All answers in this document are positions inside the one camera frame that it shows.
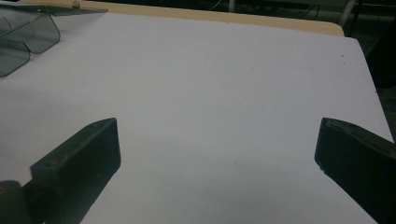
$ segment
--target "wooden edge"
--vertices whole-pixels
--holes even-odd
[[[35,3],[71,7],[73,0],[21,0],[22,3]],[[79,1],[80,7],[106,8],[108,12],[153,17],[178,18],[198,21],[225,21],[291,30],[307,31],[311,33],[344,36],[341,26],[326,21],[303,21],[286,18],[254,16],[246,14],[199,11],[170,7],[146,7],[105,2]]]

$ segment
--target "white table surface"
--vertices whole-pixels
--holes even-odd
[[[82,223],[375,223],[314,161],[323,117],[391,140],[355,39],[226,22],[55,18],[0,81],[0,179],[115,117],[121,168]]]

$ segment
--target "black cable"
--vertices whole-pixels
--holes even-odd
[[[301,16],[301,17],[299,18],[299,20],[302,19],[302,18],[304,18],[310,11],[312,11],[312,9],[314,9],[314,7],[315,7],[315,5],[313,5],[311,8],[309,8],[309,10],[306,11],[306,12],[304,13],[304,15]]]
[[[317,19],[317,17],[318,17],[318,14],[319,14],[319,9],[320,9],[320,5],[318,5],[318,9],[317,9],[317,15],[315,15],[315,17],[314,17],[314,21]]]
[[[221,0],[219,0],[212,8],[210,8],[209,11],[211,11],[213,8],[215,8],[216,6],[218,6],[220,2],[221,2]]]
[[[352,37],[352,33],[355,29],[356,23],[358,22],[359,14],[361,13],[361,5],[363,4],[362,0],[359,0],[358,7],[355,9],[355,13],[353,15],[352,24],[350,25],[349,32],[347,34],[348,37]]]

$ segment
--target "white surface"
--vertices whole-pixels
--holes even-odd
[[[391,139],[358,42],[225,22],[56,18],[0,82],[0,179],[115,117],[122,164],[83,223],[374,223],[314,161],[320,120]]]

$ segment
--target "white board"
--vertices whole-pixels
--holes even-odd
[[[355,39],[226,22],[55,18],[0,82],[0,179],[115,117],[121,168],[82,223],[375,223],[314,161],[323,117],[391,140]]]

